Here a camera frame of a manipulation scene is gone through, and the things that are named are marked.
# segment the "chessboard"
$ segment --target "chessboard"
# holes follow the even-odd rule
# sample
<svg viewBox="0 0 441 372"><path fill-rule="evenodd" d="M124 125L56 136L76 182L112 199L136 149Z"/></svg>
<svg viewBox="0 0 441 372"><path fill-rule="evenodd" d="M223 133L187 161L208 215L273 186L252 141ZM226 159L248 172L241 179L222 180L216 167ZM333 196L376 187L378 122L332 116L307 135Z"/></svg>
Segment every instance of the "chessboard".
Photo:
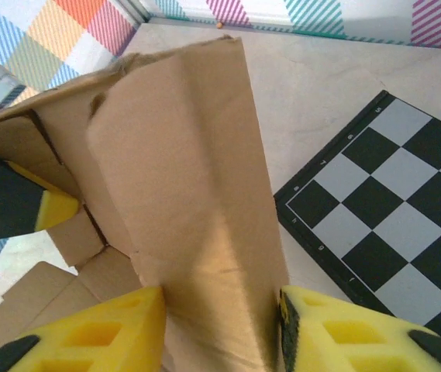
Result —
<svg viewBox="0 0 441 372"><path fill-rule="evenodd" d="M441 335L441 121L381 92L276 195L352 301Z"/></svg>

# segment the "cardboard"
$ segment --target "cardboard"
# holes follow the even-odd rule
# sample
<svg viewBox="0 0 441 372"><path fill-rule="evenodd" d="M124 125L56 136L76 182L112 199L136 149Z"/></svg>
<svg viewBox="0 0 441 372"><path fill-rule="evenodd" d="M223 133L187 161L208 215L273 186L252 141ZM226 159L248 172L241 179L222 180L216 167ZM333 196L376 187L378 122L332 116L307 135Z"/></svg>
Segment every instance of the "cardboard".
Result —
<svg viewBox="0 0 441 372"><path fill-rule="evenodd" d="M21 153L16 133L29 139ZM170 370L281 365L288 273L240 40L129 55L4 110L0 152L61 174L57 185L84 203L49 230L79 276L35 267L0 306L0 325L15 324L7 339L139 287L135 271L164 288Z"/></svg>

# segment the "colorful striped wall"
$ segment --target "colorful striped wall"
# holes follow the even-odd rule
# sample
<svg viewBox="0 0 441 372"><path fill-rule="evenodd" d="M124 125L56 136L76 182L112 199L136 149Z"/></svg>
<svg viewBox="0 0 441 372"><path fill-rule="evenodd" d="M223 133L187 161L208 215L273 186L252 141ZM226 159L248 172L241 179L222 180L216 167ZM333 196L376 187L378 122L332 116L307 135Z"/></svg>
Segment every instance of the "colorful striped wall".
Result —
<svg viewBox="0 0 441 372"><path fill-rule="evenodd" d="M441 0L141 0L152 16L441 48Z"/></svg>
<svg viewBox="0 0 441 372"><path fill-rule="evenodd" d="M138 25L111 0L0 0L0 64L28 86L25 99L107 66Z"/></svg>

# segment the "checkered board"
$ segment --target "checkered board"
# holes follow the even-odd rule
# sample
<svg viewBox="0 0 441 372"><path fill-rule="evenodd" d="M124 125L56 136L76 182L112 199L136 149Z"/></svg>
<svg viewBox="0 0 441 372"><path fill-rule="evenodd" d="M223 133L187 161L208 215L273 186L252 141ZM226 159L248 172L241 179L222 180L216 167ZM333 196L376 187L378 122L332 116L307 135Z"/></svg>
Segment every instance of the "checkered board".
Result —
<svg viewBox="0 0 441 372"><path fill-rule="evenodd" d="M353 301L441 334L440 120L383 91L275 199Z"/></svg>

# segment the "beige floor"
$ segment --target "beige floor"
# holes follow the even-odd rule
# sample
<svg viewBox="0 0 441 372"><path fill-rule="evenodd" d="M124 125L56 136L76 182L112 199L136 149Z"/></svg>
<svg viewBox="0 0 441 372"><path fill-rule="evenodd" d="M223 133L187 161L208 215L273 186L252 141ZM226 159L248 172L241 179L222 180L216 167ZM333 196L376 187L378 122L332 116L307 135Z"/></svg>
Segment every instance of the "beige floor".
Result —
<svg viewBox="0 0 441 372"><path fill-rule="evenodd" d="M441 119L441 50L172 23L142 25L127 50L155 52L223 33L243 38L274 191L382 89ZM346 298L282 228L281 238L293 284ZM44 232L13 242L0 255L0 301L38 260L67 269Z"/></svg>

